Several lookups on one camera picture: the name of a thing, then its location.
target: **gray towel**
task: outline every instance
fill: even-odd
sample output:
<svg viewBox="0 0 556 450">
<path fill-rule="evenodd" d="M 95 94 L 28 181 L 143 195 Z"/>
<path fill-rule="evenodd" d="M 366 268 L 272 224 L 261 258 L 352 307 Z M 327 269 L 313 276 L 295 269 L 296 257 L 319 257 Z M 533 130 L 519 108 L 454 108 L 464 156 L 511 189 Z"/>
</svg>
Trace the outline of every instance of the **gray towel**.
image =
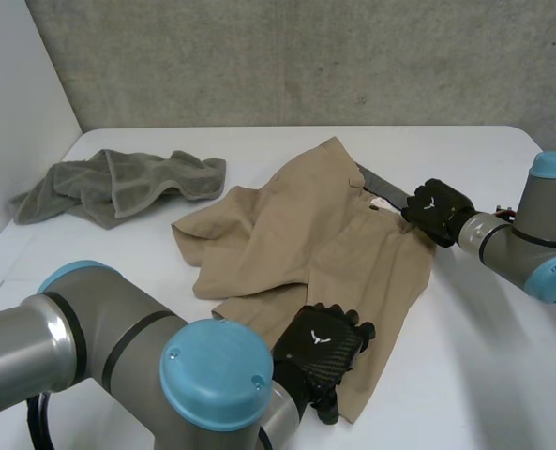
<svg viewBox="0 0 556 450">
<path fill-rule="evenodd" d="M 165 159 L 100 150 L 88 161 L 54 164 L 36 187 L 11 201 L 14 220 L 27 225 L 67 212 L 109 230 L 161 196 L 216 199 L 225 171 L 224 159 L 200 161 L 180 151 Z"/>
</svg>

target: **khaki shorts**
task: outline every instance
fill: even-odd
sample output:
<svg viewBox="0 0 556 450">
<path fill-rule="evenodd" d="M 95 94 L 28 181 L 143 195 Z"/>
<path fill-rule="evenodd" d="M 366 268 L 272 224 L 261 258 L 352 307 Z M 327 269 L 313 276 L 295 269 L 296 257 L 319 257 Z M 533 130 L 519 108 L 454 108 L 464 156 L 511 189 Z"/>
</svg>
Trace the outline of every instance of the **khaki shorts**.
<svg viewBox="0 0 556 450">
<path fill-rule="evenodd" d="M 373 194 L 336 138 L 294 158 L 261 189 L 234 187 L 173 224 L 194 293 L 273 347 L 305 304 L 356 309 L 376 338 L 338 387 L 354 422 L 368 403 L 407 311 L 426 288 L 434 245 L 400 215 L 370 209 Z"/>
</svg>

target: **white table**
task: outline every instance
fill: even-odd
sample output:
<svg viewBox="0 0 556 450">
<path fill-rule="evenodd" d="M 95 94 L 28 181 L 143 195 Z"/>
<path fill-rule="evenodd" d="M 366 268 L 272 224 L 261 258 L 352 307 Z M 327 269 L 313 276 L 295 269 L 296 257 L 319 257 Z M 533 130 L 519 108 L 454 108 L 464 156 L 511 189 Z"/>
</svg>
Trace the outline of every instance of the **white table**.
<svg viewBox="0 0 556 450">
<path fill-rule="evenodd" d="M 260 187 L 283 163 L 331 136 L 408 192 L 439 177 L 485 211 L 517 206 L 539 152 L 510 127 L 226 127 L 92 131 L 67 159 L 101 148 L 221 157 L 228 161 L 227 192 Z M 110 232 L 71 216 L 9 224 L 0 234 L 0 309 L 18 305 L 59 266 L 91 259 L 115 267 L 188 321 L 209 317 L 217 302 L 193 296 L 198 270 L 183 262 L 170 230 L 203 206 L 176 199 Z M 289 448 L 556 450 L 554 308 L 458 249 L 439 250 L 428 288 L 358 422 L 325 427 L 307 411 Z M 152 449 L 150 433 L 92 381 L 53 395 L 50 425 L 58 450 Z M 0 450 L 30 448 L 25 407 L 0 413 Z"/>
</svg>

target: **fabric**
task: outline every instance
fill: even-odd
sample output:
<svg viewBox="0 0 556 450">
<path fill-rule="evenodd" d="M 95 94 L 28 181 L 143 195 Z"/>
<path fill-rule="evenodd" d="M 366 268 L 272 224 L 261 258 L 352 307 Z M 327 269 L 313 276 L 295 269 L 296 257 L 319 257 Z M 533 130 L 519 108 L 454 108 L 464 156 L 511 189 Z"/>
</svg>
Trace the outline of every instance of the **fabric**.
<svg viewBox="0 0 556 450">
<path fill-rule="evenodd" d="M 366 169 L 362 165 L 357 164 L 357 167 L 365 179 L 365 190 L 380 197 L 384 197 L 399 211 L 402 208 L 407 207 L 409 194 L 394 186 L 392 183 L 384 180 L 381 176 L 376 175 L 369 169 Z"/>
<path fill-rule="evenodd" d="M 142 212 L 161 195 L 215 199 L 223 191 L 225 172 L 223 159 L 200 161 L 180 151 L 165 159 L 100 150 L 88 161 L 54 164 L 36 187 L 11 204 L 20 225 L 68 212 L 110 229 Z"/>
<path fill-rule="evenodd" d="M 395 206 L 393 206 L 392 203 L 389 202 L 384 197 L 376 197 L 375 199 L 373 199 L 371 201 L 371 207 L 372 208 L 375 207 L 377 209 L 385 209 L 386 211 L 391 211 L 395 214 L 400 214 L 400 210 L 398 210 Z"/>
<path fill-rule="evenodd" d="M 338 387 L 354 422 L 426 288 L 434 245 L 401 216 L 370 209 L 374 195 L 338 139 L 280 169 L 261 189 L 227 196 L 173 224 L 185 260 L 201 267 L 194 293 L 228 298 L 214 314 L 241 322 L 272 348 L 305 304 L 339 304 L 372 322 L 376 338 Z"/>
</svg>

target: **clothing label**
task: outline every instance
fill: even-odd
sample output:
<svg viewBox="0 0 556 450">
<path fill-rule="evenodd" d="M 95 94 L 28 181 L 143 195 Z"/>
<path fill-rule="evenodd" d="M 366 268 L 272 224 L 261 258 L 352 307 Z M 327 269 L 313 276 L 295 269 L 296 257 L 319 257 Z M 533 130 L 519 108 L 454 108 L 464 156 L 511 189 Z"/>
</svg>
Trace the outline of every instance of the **clothing label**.
<svg viewBox="0 0 556 450">
<path fill-rule="evenodd" d="M 375 199 L 373 199 L 373 200 L 371 201 L 371 204 L 372 204 L 373 206 L 377 206 L 378 208 L 386 209 L 386 210 L 391 211 L 391 212 L 393 212 L 393 213 L 400 214 L 400 211 L 399 211 L 397 208 L 395 208 L 395 207 L 392 205 L 392 203 L 390 203 L 390 202 L 389 202 L 387 199 L 385 199 L 384 197 L 376 197 Z"/>
</svg>

